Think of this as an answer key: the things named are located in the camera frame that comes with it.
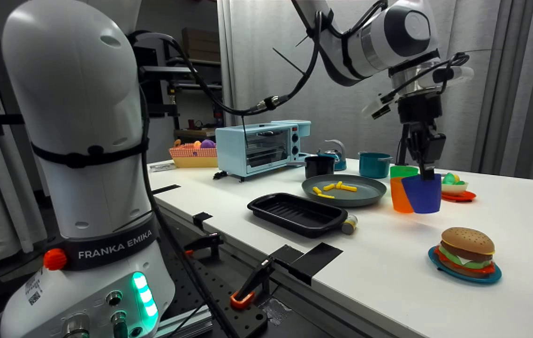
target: table surface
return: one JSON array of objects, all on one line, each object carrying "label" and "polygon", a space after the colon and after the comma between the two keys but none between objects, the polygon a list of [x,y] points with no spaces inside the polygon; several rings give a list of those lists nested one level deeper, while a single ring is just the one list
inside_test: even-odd
[{"label": "table surface", "polygon": [[[350,159],[344,174],[358,174]],[[305,195],[305,169],[239,182],[213,180],[217,169],[174,169],[153,173],[153,186],[179,184],[159,195],[164,208],[192,218],[209,212],[205,223],[269,255],[290,244],[301,251],[320,242],[344,250],[314,276],[314,289],[342,306],[367,306],[425,336],[533,336],[533,180],[459,173],[470,182],[478,203],[442,205],[431,216],[403,216],[388,193],[378,206],[352,210],[359,216],[356,235],[333,233],[307,238],[256,218],[249,203],[288,191]],[[504,270],[498,285],[455,280],[429,261],[448,227],[474,227],[496,242]]]}]

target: franka emika robot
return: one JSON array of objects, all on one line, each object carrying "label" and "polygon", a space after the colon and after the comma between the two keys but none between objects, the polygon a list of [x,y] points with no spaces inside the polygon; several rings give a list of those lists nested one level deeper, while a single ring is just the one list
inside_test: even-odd
[{"label": "franka emika robot", "polygon": [[[147,118],[127,36],[136,28],[142,0],[89,2],[31,0],[5,28],[7,66],[63,242],[46,255],[48,266],[10,298],[3,338],[130,336],[134,328],[136,336],[155,336],[175,297],[155,233],[160,216],[145,173]],[[410,150],[423,178],[433,178],[446,143],[434,124],[442,116],[440,96],[464,71],[468,56],[440,58],[427,0],[380,0],[348,32],[339,32],[326,0],[294,0],[294,5],[316,43],[296,92],[309,81],[318,54],[344,86],[389,71],[397,90],[382,96],[374,116],[399,103],[404,124],[399,161]],[[177,47],[168,34],[134,34],[144,37]],[[226,111],[273,111],[296,92]]]}]

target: light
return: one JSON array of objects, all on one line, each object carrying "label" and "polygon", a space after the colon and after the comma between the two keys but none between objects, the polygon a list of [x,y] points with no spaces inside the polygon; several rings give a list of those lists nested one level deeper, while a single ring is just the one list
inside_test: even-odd
[{"label": "light", "polygon": [[149,315],[149,317],[155,317],[157,313],[159,313],[157,304],[147,306],[147,315]]},{"label": "light", "polygon": [[153,302],[153,293],[151,293],[151,289],[140,293],[140,297],[142,297],[144,304]]},{"label": "light", "polygon": [[134,283],[136,283],[138,289],[144,289],[144,287],[149,285],[149,280],[147,280],[147,276],[144,276],[144,272],[136,272],[134,274]]}]

